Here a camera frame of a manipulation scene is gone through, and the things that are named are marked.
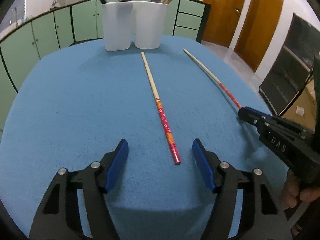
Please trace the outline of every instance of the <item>brown door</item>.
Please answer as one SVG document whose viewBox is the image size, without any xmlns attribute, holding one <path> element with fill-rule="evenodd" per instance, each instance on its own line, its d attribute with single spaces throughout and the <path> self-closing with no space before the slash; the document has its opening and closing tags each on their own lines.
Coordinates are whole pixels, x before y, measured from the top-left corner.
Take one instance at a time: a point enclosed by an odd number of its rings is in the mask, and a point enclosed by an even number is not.
<svg viewBox="0 0 320 240">
<path fill-rule="evenodd" d="M 251 0 L 235 52 L 255 72 L 276 30 L 283 0 Z"/>
<path fill-rule="evenodd" d="M 204 41 L 229 47 L 235 33 L 244 0 L 203 0 L 211 4 Z"/>
</svg>

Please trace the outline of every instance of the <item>metal screw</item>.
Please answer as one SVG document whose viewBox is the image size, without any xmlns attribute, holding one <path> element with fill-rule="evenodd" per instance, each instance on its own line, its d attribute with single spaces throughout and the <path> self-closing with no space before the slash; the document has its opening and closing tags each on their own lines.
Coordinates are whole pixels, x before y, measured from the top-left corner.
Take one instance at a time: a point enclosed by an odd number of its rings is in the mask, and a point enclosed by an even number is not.
<svg viewBox="0 0 320 240">
<path fill-rule="evenodd" d="M 262 174 L 262 170 L 260 170 L 260 169 L 254 169 L 253 172 L 256 175 L 261 175 Z"/>
<path fill-rule="evenodd" d="M 65 168 L 61 168 L 61 169 L 58 170 L 58 174 L 59 174 L 59 175 L 63 175 L 63 174 L 66 173 L 66 171 L 67 171 L 67 170 L 66 170 Z"/>
<path fill-rule="evenodd" d="M 221 162 L 221 163 L 220 163 L 220 167 L 223 168 L 223 169 L 227 169 L 227 168 L 229 168 L 229 163 L 227 163 L 227 162 Z"/>
<path fill-rule="evenodd" d="M 98 167 L 100 167 L 100 162 L 93 162 L 93 163 L 91 163 L 91 168 L 96 169 L 96 168 L 98 168 Z"/>
</svg>

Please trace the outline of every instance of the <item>blue table surface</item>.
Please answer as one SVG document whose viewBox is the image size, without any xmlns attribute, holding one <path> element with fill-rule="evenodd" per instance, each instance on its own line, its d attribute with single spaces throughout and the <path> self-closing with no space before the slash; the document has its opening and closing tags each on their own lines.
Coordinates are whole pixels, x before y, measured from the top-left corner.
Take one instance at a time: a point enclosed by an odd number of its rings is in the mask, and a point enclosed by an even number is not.
<svg viewBox="0 0 320 240">
<path fill-rule="evenodd" d="M 28 235 L 36 209 L 56 171 L 85 168 L 113 151 L 121 138 L 129 156 L 116 188 L 106 195 L 121 240 L 198 240 L 215 195 L 204 187 L 191 147 L 200 138 L 207 150 L 237 169 L 259 167 L 276 189 L 287 167 L 260 141 L 254 127 L 182 51 L 209 68 L 242 106 L 269 113 L 237 74 L 203 45 L 163 36 L 158 49 L 144 50 L 182 159 L 175 166 L 140 55 L 107 52 L 103 40 L 47 55 L 21 87 L 0 144 L 0 198 Z M 90 236 L 84 200 L 82 224 Z M 230 236 L 237 233 L 239 191 Z"/>
</svg>

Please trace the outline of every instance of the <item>white label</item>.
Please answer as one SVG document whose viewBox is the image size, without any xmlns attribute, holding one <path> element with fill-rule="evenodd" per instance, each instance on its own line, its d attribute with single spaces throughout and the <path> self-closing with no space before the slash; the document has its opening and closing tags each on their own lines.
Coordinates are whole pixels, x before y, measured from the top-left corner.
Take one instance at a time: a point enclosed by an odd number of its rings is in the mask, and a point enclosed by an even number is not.
<svg viewBox="0 0 320 240">
<path fill-rule="evenodd" d="M 304 115 L 304 108 L 301 106 L 297 106 L 296 114 L 303 116 Z"/>
</svg>

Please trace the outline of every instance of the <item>human hand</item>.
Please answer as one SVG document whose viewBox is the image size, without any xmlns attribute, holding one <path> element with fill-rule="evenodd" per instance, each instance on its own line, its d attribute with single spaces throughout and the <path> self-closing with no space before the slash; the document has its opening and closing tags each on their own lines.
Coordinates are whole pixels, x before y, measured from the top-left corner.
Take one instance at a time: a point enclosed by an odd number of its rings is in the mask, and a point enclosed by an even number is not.
<svg viewBox="0 0 320 240">
<path fill-rule="evenodd" d="M 280 203 L 284 209 L 293 208 L 297 204 L 298 196 L 302 201 L 312 202 L 320 197 L 320 188 L 308 187 L 302 190 L 300 193 L 299 179 L 288 171 L 287 180 L 284 183 L 284 187 L 280 194 Z"/>
</svg>

